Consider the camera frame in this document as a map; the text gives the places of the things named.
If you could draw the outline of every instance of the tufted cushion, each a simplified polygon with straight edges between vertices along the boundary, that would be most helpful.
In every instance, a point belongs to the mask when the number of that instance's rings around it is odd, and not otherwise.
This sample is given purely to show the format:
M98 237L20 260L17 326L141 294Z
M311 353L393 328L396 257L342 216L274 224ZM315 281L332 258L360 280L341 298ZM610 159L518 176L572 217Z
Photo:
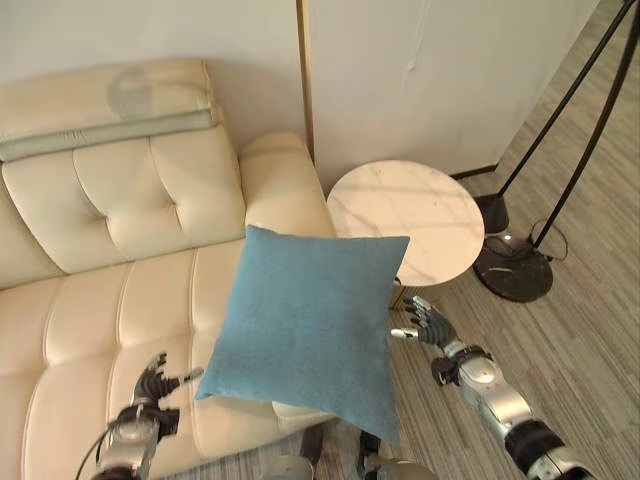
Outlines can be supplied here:
M0 221L12 209L6 202L17 210L2 228L12 245L37 245L29 263L0 272L0 288L55 266L73 273L244 236L237 160L222 125L29 157L2 165L2 177Z

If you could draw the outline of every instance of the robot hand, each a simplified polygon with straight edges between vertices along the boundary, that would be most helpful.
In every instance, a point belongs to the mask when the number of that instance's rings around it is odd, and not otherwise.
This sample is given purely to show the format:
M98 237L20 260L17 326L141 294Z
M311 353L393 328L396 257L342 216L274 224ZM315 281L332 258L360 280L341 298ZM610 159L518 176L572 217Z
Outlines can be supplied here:
M118 418L109 423L107 430L87 452L76 480L96 447L98 466L92 480L146 480L156 445L164 436L175 435L180 421L180 410L160 409L160 399L204 372L196 368L182 377L165 378L161 369L165 363L167 354L162 352L145 367L133 390L131 405L120 411ZM109 446L100 457L100 445L107 436Z
M529 479L593 479L586 467L509 385L491 354L464 344L449 320L421 297L407 297L406 311L417 328L393 329L396 338L413 338L439 347L431 371L439 385L455 383L493 436L502 442Z

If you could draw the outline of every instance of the robotic arm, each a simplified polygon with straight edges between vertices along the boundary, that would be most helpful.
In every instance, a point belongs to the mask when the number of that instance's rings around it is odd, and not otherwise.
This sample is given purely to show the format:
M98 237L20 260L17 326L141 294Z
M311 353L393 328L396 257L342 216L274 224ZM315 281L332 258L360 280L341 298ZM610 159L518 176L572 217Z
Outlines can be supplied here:
M460 387L464 399L527 478L594 478L564 442L533 416L526 400L506 382L491 354L463 343L449 320L423 298L410 297L405 303L417 328L393 329L392 336L413 338L442 350L444 356L431 365L434 379L441 386L455 383Z

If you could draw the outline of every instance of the black lamp base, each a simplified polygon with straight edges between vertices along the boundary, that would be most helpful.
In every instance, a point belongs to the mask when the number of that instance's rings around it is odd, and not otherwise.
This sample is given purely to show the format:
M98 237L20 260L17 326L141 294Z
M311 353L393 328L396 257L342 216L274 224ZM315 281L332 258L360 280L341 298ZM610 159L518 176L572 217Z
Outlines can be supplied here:
M495 193L474 197L482 213L485 233L498 233L509 226L509 214L504 203L504 197Z
M527 242L512 255L501 253L489 248L485 240L473 264L473 271L493 293L514 302L532 302L551 290L551 265L533 245Z

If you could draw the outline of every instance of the marble tabletop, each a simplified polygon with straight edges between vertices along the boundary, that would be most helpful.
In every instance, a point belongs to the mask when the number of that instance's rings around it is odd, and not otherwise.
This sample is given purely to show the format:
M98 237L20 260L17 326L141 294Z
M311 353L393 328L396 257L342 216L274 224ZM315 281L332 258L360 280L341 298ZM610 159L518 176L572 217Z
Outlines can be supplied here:
M448 175L419 163L362 165L336 183L327 205L340 237L411 238L398 271L406 286L451 280L482 248L484 224L471 195Z

